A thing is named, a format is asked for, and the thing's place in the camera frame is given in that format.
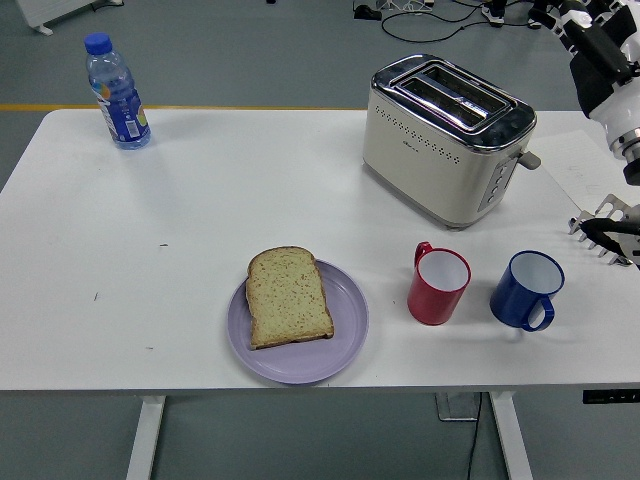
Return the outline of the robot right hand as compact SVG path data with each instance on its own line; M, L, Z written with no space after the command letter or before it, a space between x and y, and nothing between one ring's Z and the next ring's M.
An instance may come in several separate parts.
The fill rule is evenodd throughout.
M529 16L570 54L579 106L620 156L621 138L639 128L639 3L536 1Z

